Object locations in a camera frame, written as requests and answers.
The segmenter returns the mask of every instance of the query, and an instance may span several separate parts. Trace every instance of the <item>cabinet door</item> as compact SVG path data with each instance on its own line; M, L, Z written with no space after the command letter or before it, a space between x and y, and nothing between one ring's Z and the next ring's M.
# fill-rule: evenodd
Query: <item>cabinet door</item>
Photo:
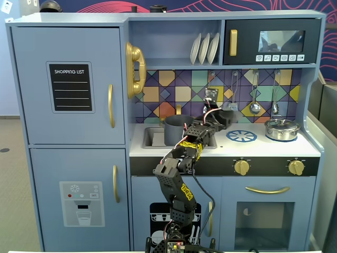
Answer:
M220 250L303 251L315 179L223 178Z
M210 198L200 189L190 176L183 177L187 187L191 190L199 204L195 212L192 228L192 243L196 242L199 230L205 223L209 213ZM213 211L213 223L206 225L201 235L201 245L209 247L211 239L216 239L216 248L219 245L219 220L221 207L221 177L198 177L200 184L214 198L216 206ZM134 250L144 251L146 237L152 237L152 246L155 247L163 240L163 230L170 221L170 209L164 198L160 184L156 177L132 177L132 212Z
M119 29L12 31L29 142L124 144Z
M31 155L45 251L130 250L124 149Z

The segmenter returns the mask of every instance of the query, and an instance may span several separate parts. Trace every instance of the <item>play kitchen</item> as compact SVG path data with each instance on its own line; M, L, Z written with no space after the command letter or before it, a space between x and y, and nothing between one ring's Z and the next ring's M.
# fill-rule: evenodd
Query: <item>play kitchen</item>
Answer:
M41 249L159 245L171 206L154 170L193 118L219 120L213 106L235 118L182 173L196 201L189 242L308 250L324 150L306 112L324 24L308 10L7 23Z

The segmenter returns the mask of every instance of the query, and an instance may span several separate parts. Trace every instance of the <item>microwave screen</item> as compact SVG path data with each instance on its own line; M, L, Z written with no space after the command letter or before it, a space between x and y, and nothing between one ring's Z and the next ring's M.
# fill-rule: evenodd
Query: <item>microwave screen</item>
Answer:
M259 52L302 52L305 31L261 31Z

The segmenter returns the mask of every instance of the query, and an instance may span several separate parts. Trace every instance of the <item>microwave handle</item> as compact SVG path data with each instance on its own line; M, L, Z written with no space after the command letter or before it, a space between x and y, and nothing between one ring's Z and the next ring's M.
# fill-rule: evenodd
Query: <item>microwave handle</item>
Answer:
M237 51L237 30L231 30L230 56L236 56Z

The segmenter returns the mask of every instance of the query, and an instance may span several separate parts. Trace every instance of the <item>ice dispenser sticker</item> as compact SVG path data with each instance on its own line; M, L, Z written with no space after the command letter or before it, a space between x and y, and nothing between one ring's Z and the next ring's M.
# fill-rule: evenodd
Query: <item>ice dispenser sticker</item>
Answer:
M104 227L102 182L60 182L66 227Z

